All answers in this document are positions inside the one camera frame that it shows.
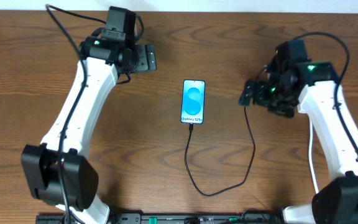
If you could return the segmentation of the blue Galaxy smartphone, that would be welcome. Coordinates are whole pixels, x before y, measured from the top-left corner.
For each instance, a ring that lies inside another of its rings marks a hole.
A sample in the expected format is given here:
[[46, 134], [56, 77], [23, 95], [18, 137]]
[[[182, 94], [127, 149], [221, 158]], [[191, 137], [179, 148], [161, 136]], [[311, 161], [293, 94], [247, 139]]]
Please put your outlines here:
[[181, 101], [180, 121], [188, 124], [203, 124], [204, 122], [204, 80], [185, 80]]

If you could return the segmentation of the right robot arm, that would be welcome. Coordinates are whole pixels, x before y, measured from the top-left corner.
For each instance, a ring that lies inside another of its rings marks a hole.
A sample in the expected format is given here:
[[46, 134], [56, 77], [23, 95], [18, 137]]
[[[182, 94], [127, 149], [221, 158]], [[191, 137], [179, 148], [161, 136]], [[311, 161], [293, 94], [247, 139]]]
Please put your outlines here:
[[284, 223], [358, 223], [358, 128], [329, 62], [312, 62], [302, 40], [276, 48], [266, 81], [249, 80], [239, 104], [291, 118], [307, 114], [326, 157], [330, 183], [310, 203], [285, 207]]

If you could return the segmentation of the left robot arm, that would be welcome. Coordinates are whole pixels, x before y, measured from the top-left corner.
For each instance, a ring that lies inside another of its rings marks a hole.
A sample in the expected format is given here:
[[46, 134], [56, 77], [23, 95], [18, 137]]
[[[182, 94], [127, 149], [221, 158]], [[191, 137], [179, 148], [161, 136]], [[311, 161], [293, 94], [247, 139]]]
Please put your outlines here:
[[141, 45], [141, 17], [110, 7], [107, 19], [82, 43], [73, 85], [48, 133], [21, 154], [33, 198], [63, 210], [58, 223], [107, 223], [111, 209], [97, 194], [99, 176], [89, 163], [90, 141], [106, 98], [121, 76], [156, 70], [153, 45]]

